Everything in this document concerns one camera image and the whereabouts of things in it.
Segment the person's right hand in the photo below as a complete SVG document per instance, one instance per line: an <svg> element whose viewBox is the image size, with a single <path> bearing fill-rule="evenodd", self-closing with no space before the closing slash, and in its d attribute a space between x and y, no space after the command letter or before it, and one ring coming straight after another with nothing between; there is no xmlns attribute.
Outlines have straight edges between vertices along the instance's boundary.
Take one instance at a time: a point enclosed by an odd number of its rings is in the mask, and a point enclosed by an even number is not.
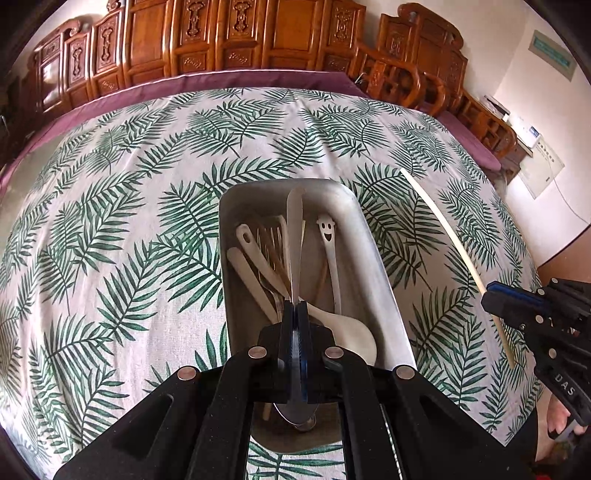
<svg viewBox="0 0 591 480"><path fill-rule="evenodd" d="M537 403L538 441L536 460L562 463L572 453L578 440L586 433L588 426L576 425L564 441L553 439L551 434L561 435L567 428L570 413L549 391L544 391Z"/></svg>

